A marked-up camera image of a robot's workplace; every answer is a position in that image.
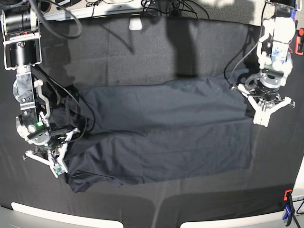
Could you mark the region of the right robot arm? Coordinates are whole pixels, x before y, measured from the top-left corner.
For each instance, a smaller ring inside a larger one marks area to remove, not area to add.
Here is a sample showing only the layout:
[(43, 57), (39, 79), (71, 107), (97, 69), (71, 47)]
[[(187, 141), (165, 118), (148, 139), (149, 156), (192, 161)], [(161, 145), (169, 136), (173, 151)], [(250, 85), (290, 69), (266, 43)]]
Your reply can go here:
[(16, 129), (34, 154), (57, 154), (60, 139), (49, 123), (51, 106), (43, 94), (43, 80), (32, 68), (42, 62), (39, 19), (27, 0), (2, 0), (0, 25), (3, 34), (4, 67), (16, 72), (13, 94), (19, 103)]

